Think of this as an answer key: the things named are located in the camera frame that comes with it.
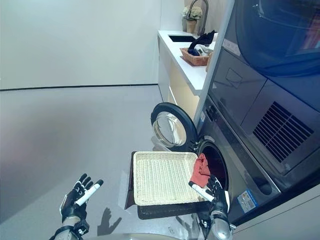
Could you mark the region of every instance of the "red cloth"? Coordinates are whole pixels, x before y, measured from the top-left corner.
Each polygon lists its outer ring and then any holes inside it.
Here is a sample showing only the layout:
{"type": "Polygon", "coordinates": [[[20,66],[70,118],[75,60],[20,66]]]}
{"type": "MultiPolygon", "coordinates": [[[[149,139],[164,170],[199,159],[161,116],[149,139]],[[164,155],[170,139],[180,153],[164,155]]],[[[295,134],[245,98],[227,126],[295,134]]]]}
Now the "red cloth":
{"type": "Polygon", "coordinates": [[[207,185],[209,178],[210,170],[208,167],[208,160],[206,159],[206,156],[201,153],[197,160],[195,160],[190,181],[204,188],[205,185],[207,185]]]}

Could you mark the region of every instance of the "drawer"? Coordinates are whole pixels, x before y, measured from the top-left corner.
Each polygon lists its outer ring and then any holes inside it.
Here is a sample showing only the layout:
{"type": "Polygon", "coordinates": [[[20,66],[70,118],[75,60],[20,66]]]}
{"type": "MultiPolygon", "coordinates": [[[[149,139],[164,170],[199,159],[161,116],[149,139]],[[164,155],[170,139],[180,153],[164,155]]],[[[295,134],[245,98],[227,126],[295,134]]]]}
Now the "drawer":
{"type": "Polygon", "coordinates": [[[218,61],[209,95],[240,125],[267,79],[226,50],[218,61]]]}

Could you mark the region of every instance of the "baseboard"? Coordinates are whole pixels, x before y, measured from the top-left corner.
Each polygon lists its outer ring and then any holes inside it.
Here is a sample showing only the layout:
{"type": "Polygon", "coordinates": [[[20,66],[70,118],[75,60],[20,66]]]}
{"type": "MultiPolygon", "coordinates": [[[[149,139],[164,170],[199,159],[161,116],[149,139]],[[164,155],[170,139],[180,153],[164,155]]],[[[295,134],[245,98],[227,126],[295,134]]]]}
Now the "baseboard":
{"type": "Polygon", "coordinates": [[[136,87],[136,86],[157,86],[157,83],[148,84],[115,84],[115,85],[76,85],[76,86],[40,86],[40,87],[22,87],[0,89],[0,92],[18,91],[18,90],[34,90],[34,89],[71,89],[71,88],[97,88],[97,87],[136,87]]]}

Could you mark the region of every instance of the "dryer vent grille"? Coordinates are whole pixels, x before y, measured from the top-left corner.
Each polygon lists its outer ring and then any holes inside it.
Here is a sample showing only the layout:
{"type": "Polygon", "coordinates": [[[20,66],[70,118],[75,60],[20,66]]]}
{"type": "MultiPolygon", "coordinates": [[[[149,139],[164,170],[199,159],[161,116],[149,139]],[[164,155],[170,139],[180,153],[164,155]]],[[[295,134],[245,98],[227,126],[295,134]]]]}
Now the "dryer vent grille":
{"type": "Polygon", "coordinates": [[[281,163],[314,131],[277,102],[273,102],[253,134],[281,163]]]}

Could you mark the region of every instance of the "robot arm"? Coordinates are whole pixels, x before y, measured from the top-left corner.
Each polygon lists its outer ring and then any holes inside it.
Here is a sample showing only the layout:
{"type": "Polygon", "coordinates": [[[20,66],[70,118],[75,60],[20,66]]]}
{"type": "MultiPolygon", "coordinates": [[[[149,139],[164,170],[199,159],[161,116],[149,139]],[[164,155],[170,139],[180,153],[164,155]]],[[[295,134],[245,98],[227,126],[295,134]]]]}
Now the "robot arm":
{"type": "Polygon", "coordinates": [[[89,198],[104,183],[98,180],[95,184],[91,177],[83,174],[74,184],[72,190],[64,196],[60,205],[62,227],[60,227],[50,240],[69,239],[82,240],[82,236],[89,232],[89,224],[86,221],[87,202],[89,198]]]}
{"type": "Polygon", "coordinates": [[[228,191],[225,191],[219,180],[212,174],[206,185],[208,189],[202,188],[193,182],[189,185],[202,197],[211,202],[209,210],[211,218],[212,232],[219,240],[231,240],[232,231],[236,227],[229,223],[228,212],[230,209],[230,199],[228,191]]]}

